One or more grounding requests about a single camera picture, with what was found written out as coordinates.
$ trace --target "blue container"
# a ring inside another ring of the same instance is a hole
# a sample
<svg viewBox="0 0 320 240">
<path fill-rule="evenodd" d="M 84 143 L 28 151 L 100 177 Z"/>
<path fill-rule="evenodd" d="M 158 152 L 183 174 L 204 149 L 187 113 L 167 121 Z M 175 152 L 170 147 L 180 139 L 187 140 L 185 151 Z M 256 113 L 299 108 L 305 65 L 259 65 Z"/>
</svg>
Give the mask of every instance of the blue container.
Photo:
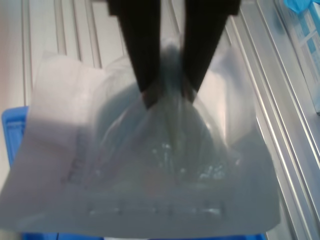
<svg viewBox="0 0 320 240">
<path fill-rule="evenodd" d="M 9 164 L 13 164 L 24 136 L 28 107 L 11 108 L 3 112 L 2 125 L 8 153 Z M 22 240 L 103 240 L 103 237 L 92 237 L 67 233 L 23 233 Z M 192 240 L 266 240 L 263 234 L 252 236 L 224 236 L 211 238 L 194 238 Z"/>
</svg>

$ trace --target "transparent plastic bag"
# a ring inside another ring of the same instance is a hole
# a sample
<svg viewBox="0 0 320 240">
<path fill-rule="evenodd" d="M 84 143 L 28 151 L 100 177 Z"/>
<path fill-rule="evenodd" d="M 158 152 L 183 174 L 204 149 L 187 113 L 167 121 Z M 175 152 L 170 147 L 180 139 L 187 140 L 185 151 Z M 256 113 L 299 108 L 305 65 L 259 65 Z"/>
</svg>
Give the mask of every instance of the transparent plastic bag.
<svg viewBox="0 0 320 240">
<path fill-rule="evenodd" d="M 174 44 L 142 94 L 128 58 L 105 72 L 61 56 L 44 61 L 0 226 L 118 238 L 271 229 L 277 179 L 243 76 L 229 50 L 195 93 Z"/>
</svg>

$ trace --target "plastic bag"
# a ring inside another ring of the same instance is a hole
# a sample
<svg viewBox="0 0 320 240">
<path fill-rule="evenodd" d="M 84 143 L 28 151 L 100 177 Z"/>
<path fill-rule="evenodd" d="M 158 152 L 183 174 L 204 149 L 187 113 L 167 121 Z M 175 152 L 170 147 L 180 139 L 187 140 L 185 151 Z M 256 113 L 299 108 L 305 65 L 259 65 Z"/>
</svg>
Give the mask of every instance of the plastic bag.
<svg viewBox="0 0 320 240">
<path fill-rule="evenodd" d="M 216 57 L 196 94 L 169 44 L 140 94 L 127 58 L 105 72 L 47 58 L 0 226 L 117 238 L 271 229 L 277 179 L 241 67 L 234 50 Z"/>
</svg>

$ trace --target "blue object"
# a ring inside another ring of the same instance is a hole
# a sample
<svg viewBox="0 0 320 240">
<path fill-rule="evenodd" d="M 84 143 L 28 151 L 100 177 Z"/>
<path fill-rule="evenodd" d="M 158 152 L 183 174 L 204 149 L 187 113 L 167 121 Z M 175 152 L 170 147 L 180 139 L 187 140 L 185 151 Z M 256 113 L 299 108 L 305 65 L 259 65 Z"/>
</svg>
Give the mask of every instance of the blue object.
<svg viewBox="0 0 320 240">
<path fill-rule="evenodd" d="M 4 111 L 2 114 L 3 132 L 10 166 L 14 162 L 16 153 L 18 152 L 19 146 L 24 135 L 27 120 L 27 112 L 28 107 L 24 106 L 8 109 Z M 104 240 L 104 238 L 68 233 L 23 233 L 22 240 Z M 266 238 L 263 234 L 259 234 L 248 236 L 193 238 L 192 240 L 266 240 Z"/>
<path fill-rule="evenodd" d="M 297 14 L 306 10 L 312 2 L 320 4 L 320 0 L 284 0 L 284 4 L 287 8 Z"/>
</svg>

